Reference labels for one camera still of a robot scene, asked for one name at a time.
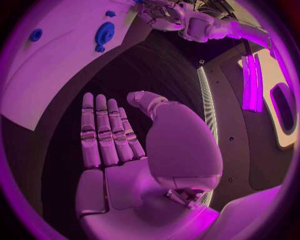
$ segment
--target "robot finger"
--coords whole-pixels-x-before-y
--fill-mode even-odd
[[[118,164],[119,158],[115,147],[113,133],[110,126],[107,100],[103,94],[96,97],[97,133],[103,164],[110,167]]]
[[[134,153],[126,138],[125,130],[120,118],[118,104],[115,99],[110,99],[107,102],[107,106],[109,122],[119,160],[122,163],[128,162],[134,158]]]
[[[119,113],[120,113],[120,118],[122,121],[122,125],[125,131],[125,135],[128,141],[129,146],[131,147],[134,158],[135,159],[141,159],[142,157],[145,157],[145,151],[143,147],[141,146],[137,136],[134,133],[133,128],[131,127],[128,119],[126,112],[123,107],[119,107]]]
[[[96,140],[94,97],[90,92],[83,96],[80,138],[84,166],[88,169],[99,167],[101,160]]]

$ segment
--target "dark floor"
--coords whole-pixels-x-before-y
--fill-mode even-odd
[[[204,118],[196,69],[177,48],[158,33],[113,60],[78,94],[60,120],[50,142],[42,174],[43,216],[70,239],[84,239],[75,216],[75,192],[83,171],[80,142],[83,94],[115,98],[127,111],[141,144],[145,147],[151,120],[126,102],[127,93],[151,91],[179,101]]]

